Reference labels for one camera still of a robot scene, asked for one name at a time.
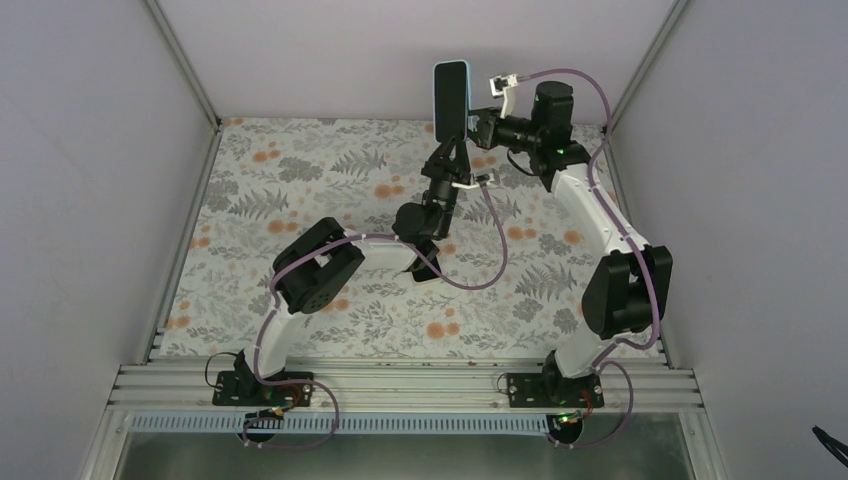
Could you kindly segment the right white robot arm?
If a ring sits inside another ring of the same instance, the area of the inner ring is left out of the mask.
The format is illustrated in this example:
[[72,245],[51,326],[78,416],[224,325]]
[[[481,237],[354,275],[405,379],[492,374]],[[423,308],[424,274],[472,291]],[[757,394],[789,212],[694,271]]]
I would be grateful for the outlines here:
[[540,372],[508,374],[506,393],[513,408],[601,407],[600,374],[611,353],[623,345],[646,350],[651,344],[635,335],[659,333],[673,258],[623,219],[597,181],[589,152],[572,137],[572,87],[537,84],[531,114],[520,118],[512,113],[519,82],[514,74],[490,79],[502,105],[473,110],[469,137],[482,149],[527,154],[529,175],[571,211],[597,263],[581,298],[583,323],[547,355]]

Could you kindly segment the black object at edge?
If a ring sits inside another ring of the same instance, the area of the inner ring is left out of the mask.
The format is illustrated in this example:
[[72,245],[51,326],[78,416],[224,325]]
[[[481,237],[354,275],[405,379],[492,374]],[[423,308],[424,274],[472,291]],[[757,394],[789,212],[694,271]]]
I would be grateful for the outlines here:
[[814,425],[811,429],[820,444],[843,466],[848,467],[847,445],[829,435],[824,429]]

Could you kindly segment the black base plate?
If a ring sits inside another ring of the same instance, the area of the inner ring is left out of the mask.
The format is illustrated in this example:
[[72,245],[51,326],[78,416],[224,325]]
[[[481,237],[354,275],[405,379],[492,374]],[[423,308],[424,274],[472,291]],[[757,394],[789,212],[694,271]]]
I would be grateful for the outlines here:
[[312,386],[302,383],[285,386],[260,384],[252,375],[242,375],[236,371],[223,371],[217,376],[216,391],[212,396],[215,406],[237,407],[309,407],[312,398]]
[[508,373],[511,408],[586,408],[605,406],[597,374],[569,379],[558,373]]

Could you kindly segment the phone in beige case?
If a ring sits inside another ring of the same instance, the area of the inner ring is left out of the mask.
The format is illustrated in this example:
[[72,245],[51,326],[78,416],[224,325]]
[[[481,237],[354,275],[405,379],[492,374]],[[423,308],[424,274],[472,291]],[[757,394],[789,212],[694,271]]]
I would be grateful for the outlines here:
[[424,283],[433,280],[439,280],[440,275],[442,273],[441,267],[438,263],[437,259],[434,259],[427,264],[422,259],[417,258],[407,269],[407,272],[411,274],[412,279],[415,283]]

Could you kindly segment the right aluminium corner post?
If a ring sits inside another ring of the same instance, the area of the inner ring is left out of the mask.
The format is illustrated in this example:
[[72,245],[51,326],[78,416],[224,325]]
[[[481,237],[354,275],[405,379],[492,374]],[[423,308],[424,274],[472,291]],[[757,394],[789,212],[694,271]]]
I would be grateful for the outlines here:
[[689,0],[675,0],[672,2],[662,24],[654,35],[647,50],[642,56],[637,68],[628,81],[619,101],[612,111],[612,119],[607,122],[607,132],[612,134],[632,103],[643,81],[648,76],[656,60],[668,43],[672,33],[676,29],[680,18],[685,14],[690,4]]

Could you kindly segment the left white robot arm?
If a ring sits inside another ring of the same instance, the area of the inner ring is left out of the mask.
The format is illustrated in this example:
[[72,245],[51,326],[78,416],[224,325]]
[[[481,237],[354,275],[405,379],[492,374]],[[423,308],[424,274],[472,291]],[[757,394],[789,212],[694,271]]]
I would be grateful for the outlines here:
[[438,242],[448,236],[459,191],[475,188],[462,137],[441,141],[425,161],[430,183],[421,200],[402,205],[388,234],[355,233],[332,217],[319,220],[280,253],[269,281],[272,304],[254,343],[210,386],[215,406],[307,407],[324,387],[313,373],[287,367],[296,330],[329,305],[363,268],[408,273],[416,282],[443,279]]

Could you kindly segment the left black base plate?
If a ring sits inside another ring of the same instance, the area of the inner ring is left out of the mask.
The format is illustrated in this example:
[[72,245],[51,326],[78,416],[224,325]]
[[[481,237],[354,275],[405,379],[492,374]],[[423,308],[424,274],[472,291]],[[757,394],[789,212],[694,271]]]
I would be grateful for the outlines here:
[[252,375],[242,375],[236,371],[223,371],[217,376],[216,391],[212,396],[215,406],[237,407],[309,407],[312,398],[312,386],[302,383],[285,386],[260,384]]

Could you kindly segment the left aluminium corner post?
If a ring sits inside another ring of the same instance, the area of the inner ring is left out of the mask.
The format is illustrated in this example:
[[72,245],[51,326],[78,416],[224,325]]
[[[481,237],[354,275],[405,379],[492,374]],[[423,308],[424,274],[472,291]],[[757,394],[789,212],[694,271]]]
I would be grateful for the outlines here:
[[213,103],[203,87],[161,2],[157,0],[143,0],[142,3],[149,11],[154,25],[162,36],[169,54],[175,61],[198,107],[211,127],[218,130],[221,123],[220,116],[216,113]]

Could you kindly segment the aluminium corner post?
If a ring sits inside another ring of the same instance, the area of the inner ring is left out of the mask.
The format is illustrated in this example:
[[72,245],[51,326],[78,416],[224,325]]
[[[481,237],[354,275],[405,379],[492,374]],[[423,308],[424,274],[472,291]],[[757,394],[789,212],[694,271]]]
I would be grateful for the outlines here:
[[612,119],[607,122],[607,132],[612,134],[632,103],[643,81],[648,76],[656,60],[668,43],[672,33],[676,29],[680,18],[685,14],[690,4],[689,0],[675,0],[672,2],[662,24],[654,35],[647,50],[642,56],[637,68],[628,81],[619,101],[612,111]]
[[169,54],[175,61],[198,107],[211,127],[218,130],[221,123],[220,116],[216,113],[213,103],[203,87],[161,2],[157,0],[143,0],[142,3],[149,11],[154,25],[162,36]]

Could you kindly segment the aluminium mounting rail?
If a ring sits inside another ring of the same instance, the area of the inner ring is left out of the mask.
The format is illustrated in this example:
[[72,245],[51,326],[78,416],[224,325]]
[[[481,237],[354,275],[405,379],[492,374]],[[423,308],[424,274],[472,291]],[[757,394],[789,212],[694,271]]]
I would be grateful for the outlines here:
[[[156,332],[143,359],[120,366],[107,399],[110,410],[211,410],[216,375],[229,370],[234,349],[175,355]],[[321,356],[294,357],[291,370],[309,371],[335,395],[344,413],[506,413],[506,375],[537,372],[549,348],[448,354],[439,350],[404,356],[356,356],[329,345]],[[648,353],[613,355],[619,368],[601,376],[603,413],[618,413],[634,401],[638,413],[701,411],[696,374],[672,362],[663,346]]]

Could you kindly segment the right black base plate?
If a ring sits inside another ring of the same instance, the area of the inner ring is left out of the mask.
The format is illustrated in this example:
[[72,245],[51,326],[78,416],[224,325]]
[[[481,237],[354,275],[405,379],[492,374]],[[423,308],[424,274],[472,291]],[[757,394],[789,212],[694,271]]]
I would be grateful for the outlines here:
[[605,406],[597,374],[569,379],[558,373],[508,373],[511,408],[586,408]]

